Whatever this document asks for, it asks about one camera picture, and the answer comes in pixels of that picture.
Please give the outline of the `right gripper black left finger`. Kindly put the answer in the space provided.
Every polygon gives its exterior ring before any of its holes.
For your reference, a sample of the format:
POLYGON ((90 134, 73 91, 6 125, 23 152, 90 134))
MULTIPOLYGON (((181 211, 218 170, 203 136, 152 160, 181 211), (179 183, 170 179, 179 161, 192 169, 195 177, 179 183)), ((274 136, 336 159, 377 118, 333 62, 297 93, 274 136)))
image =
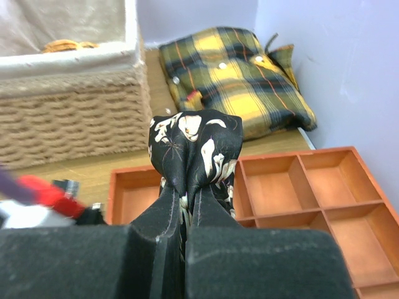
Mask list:
POLYGON ((2 298, 181 298, 179 198, 128 225, 1 231, 2 298))

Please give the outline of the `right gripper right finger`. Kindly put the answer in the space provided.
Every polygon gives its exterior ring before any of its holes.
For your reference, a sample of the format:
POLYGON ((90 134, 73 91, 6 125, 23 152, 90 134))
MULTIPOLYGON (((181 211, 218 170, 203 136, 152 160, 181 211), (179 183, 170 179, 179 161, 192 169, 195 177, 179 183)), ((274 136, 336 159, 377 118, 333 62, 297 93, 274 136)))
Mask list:
POLYGON ((354 292, 330 234, 245 228, 204 187, 186 243, 185 296, 343 299, 354 292))

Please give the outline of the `black floral tie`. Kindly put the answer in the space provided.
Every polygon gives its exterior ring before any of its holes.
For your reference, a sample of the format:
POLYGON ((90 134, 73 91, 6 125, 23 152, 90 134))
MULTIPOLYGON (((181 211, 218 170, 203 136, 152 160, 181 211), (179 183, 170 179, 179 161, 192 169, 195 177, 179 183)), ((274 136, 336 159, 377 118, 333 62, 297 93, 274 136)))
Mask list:
POLYGON ((181 220, 193 215, 195 195, 210 187, 231 217, 234 172, 243 145, 243 121, 217 110, 179 112, 150 121, 148 154, 162 184, 179 195, 181 220))

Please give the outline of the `orange compartment tray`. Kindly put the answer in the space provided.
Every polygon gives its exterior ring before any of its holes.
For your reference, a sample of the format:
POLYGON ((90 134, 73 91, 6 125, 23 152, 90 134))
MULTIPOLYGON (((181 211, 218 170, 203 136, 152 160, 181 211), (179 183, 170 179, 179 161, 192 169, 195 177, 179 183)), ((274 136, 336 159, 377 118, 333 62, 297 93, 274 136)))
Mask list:
POLYGON ((398 297, 398 216, 355 148, 238 158, 233 206, 245 228, 330 234, 353 298, 398 297))

